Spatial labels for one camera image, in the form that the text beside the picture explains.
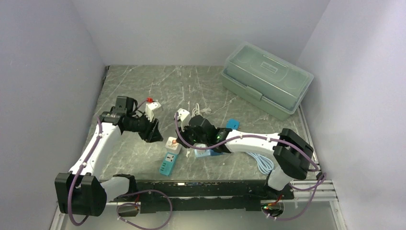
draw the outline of blue block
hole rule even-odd
[[[226,128],[230,128],[230,129],[238,129],[238,126],[240,125],[239,121],[234,120],[234,119],[230,119],[227,122]]]
[[[159,169],[159,173],[165,176],[169,176],[175,166],[175,161],[178,155],[167,152],[164,161]]]
[[[210,156],[212,156],[212,157],[214,157],[214,156],[220,156],[220,155],[222,155],[223,154],[223,152],[215,152],[215,151],[213,151],[213,150],[210,150]]]

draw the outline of white robotic arm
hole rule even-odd
[[[293,179],[304,180],[310,163],[317,168],[311,161],[313,148],[290,129],[284,128],[281,133],[274,134],[253,134],[216,128],[201,115],[190,118],[189,112],[183,109],[175,114],[175,120],[177,142],[186,148],[272,155],[278,162],[278,166],[267,178],[268,192],[273,194],[280,194]],[[178,121],[181,122],[181,127],[178,127]],[[209,147],[194,147],[195,143],[203,143]]]
[[[116,105],[110,111],[102,113],[100,116],[102,132],[97,126],[79,160],[68,173],[59,173],[55,179],[56,195],[62,213],[68,213],[70,206],[70,214],[99,216],[106,202],[120,195],[135,192],[134,176],[118,174],[103,183],[100,183],[99,179],[114,143],[124,131],[137,132],[146,142],[163,140],[158,131],[158,120],[154,118],[153,113],[161,105],[158,102],[147,103],[145,112],[141,113],[141,116],[134,116],[141,105],[137,106],[137,101],[132,98],[119,96]]]

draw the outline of white cable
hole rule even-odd
[[[199,103],[196,103],[196,107],[192,110],[192,117],[200,115],[200,106]]]
[[[268,175],[273,170],[274,165],[269,158],[252,152],[247,152],[247,154],[257,161],[258,169],[262,174]]]
[[[212,112],[211,108],[204,108],[200,110],[200,106],[198,103],[196,103],[196,107],[192,109],[192,117],[197,116],[197,115],[202,115],[202,113],[205,114],[210,114]]]

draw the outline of power plug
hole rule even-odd
[[[165,176],[169,176],[175,166],[175,161],[178,155],[172,154],[170,152],[166,153],[165,159],[159,169],[159,173]]]
[[[154,120],[154,110],[161,108],[162,105],[159,102],[148,103],[145,105],[145,116],[149,121]]]
[[[185,109],[178,109],[178,119],[180,120],[180,127],[182,131],[185,131],[185,126],[189,125],[189,121],[191,119],[191,115],[189,111]]]
[[[176,138],[169,137],[165,144],[165,148],[168,152],[178,155],[182,145],[176,142]]]

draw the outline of marble surface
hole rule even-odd
[[[196,103],[202,114],[216,127],[225,127],[230,118],[240,122],[240,130],[251,133],[275,133],[290,128],[307,140],[303,123],[296,111],[280,121],[225,89],[221,84],[221,66],[110,66],[99,96],[95,114],[109,111],[117,96],[128,96],[141,102],[147,97],[158,100],[163,110],[156,113],[164,141],[176,137],[173,116],[179,108],[192,112]],[[95,129],[92,121],[86,144]],[[165,142],[145,143],[137,133],[124,132],[113,147],[100,179],[116,173],[150,180],[241,180],[265,179],[256,161],[246,153],[235,152],[215,157],[196,158],[191,150],[186,157],[182,149],[170,177],[158,170],[165,157]]]

